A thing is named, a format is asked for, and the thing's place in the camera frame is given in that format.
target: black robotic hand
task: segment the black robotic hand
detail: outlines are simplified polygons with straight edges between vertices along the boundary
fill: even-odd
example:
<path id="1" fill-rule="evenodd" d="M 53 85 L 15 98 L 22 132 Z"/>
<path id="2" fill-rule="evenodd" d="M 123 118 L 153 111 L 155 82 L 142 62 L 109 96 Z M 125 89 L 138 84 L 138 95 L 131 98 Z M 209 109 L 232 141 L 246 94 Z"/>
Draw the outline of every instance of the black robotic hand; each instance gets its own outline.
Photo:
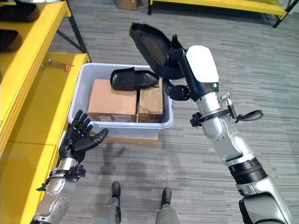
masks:
<path id="1" fill-rule="evenodd" d="M 85 158 L 85 152 L 98 146 L 107 136 L 108 129 L 104 128 L 94 136 L 90 136 L 92 125 L 88 125 L 90 119 L 87 114 L 79 110 L 67 129 L 59 148 L 59 158 L 71 157 L 81 163 Z"/>

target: robotic hand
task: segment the robotic hand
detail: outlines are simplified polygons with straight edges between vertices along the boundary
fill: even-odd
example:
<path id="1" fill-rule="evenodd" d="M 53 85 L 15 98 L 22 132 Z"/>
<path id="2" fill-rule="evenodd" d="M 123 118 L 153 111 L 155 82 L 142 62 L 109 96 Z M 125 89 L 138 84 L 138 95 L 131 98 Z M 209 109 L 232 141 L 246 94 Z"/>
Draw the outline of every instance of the robotic hand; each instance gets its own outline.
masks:
<path id="1" fill-rule="evenodd" d="M 75 182 L 85 176 L 86 170 L 80 164 L 86 151 L 98 146 L 107 136 L 108 129 L 90 136 L 93 128 L 90 119 L 79 110 L 67 129 L 59 147 L 59 165 L 49 178 L 36 190 L 45 191 L 31 224 L 57 224 L 67 212 L 69 198 L 75 190 Z"/>
<path id="2" fill-rule="evenodd" d="M 210 50 L 204 46 L 186 50 L 176 36 L 170 41 L 161 31 L 145 24 L 133 23 L 130 35 L 153 71 L 164 78 L 164 89 L 170 98 L 191 98 L 196 102 L 199 112 L 190 122 L 193 127 L 202 127 L 234 177 L 238 191 L 244 196 L 239 201 L 244 223 L 292 224 L 285 199 L 236 129 L 238 121 L 256 120 L 263 113 L 253 111 L 237 116 L 230 94 L 218 96 L 219 76 Z M 187 86 L 174 86 L 169 81 L 183 77 Z"/>

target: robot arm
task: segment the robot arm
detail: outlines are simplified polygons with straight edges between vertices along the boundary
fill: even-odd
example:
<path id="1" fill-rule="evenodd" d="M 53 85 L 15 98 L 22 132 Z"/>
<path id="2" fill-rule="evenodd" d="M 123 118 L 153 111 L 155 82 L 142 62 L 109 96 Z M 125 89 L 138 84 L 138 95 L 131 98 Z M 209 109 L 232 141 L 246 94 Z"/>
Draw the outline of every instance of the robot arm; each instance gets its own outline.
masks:
<path id="1" fill-rule="evenodd" d="M 244 223 L 292 224 L 285 199 L 236 128 L 238 119 L 242 118 L 236 116 L 230 94 L 217 96 L 219 78 L 210 50 L 192 46 L 187 52 L 182 50 L 177 59 L 188 83 L 190 98 L 199 109 L 191 124 L 202 126 L 204 135 L 234 177 L 238 191 L 244 196 L 239 202 Z M 228 107 L 226 110 L 222 107 L 223 101 Z M 252 112 L 253 116 L 258 114 L 258 118 L 263 116 L 259 111 Z"/>
<path id="2" fill-rule="evenodd" d="M 80 164 L 85 157 L 85 152 L 99 145 L 108 134 L 108 129 L 103 129 L 93 137 L 90 136 L 93 126 L 88 125 L 90 119 L 82 113 L 81 110 L 77 112 L 64 135 L 59 147 L 59 165 L 52 170 L 46 182 L 37 189 L 45 193 L 31 224 L 57 224 L 61 221 L 67 212 L 75 183 L 85 176 L 86 170 Z"/>

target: black object on shelf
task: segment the black object on shelf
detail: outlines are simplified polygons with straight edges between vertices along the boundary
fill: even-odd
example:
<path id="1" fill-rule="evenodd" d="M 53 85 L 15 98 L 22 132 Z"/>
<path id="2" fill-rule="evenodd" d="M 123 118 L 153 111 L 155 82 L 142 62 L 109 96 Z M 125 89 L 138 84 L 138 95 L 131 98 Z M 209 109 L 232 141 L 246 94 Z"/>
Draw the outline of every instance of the black object on shelf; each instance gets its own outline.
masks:
<path id="1" fill-rule="evenodd" d="M 0 21 L 33 22 L 40 16 L 36 4 L 15 1 L 16 5 L 0 7 Z"/>
<path id="2" fill-rule="evenodd" d="M 114 90 L 134 91 L 155 86 L 159 83 L 159 76 L 147 70 L 129 69 L 114 70 L 110 77 L 110 84 Z"/>
<path id="3" fill-rule="evenodd" d="M 170 60 L 168 55 L 175 49 L 183 48 L 177 36 L 170 41 L 160 30 L 146 24 L 133 23 L 130 29 L 136 47 L 153 69 L 165 79 L 180 79 L 184 75 L 177 61 Z"/>
<path id="4" fill-rule="evenodd" d="M 0 29 L 0 51 L 15 51 L 22 45 L 22 37 L 16 30 Z"/>

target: robot forearm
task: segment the robot forearm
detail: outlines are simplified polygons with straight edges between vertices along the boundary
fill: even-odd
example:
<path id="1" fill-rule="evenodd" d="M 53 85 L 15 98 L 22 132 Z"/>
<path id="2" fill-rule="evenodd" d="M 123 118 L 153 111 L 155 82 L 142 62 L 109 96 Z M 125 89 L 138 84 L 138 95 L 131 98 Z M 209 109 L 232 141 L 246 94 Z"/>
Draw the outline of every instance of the robot forearm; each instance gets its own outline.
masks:
<path id="1" fill-rule="evenodd" d="M 62 171 L 69 171 L 76 165 L 78 162 L 75 159 L 65 158 L 60 161 L 58 168 L 53 169 L 54 174 L 44 186 L 43 199 L 38 204 L 31 224 L 57 224 L 61 221 L 67 212 L 71 194 L 75 190 L 75 180 L 66 178 L 66 172 Z"/>
<path id="2" fill-rule="evenodd" d="M 221 114 L 224 110 L 218 104 L 216 94 L 209 93 L 197 104 L 203 116 L 219 114 L 203 121 L 202 128 L 216 153 L 229 168 L 238 191 L 244 196 L 239 207 L 245 224 L 292 224 L 292 215 L 285 199 L 239 134 L 231 113 Z"/>

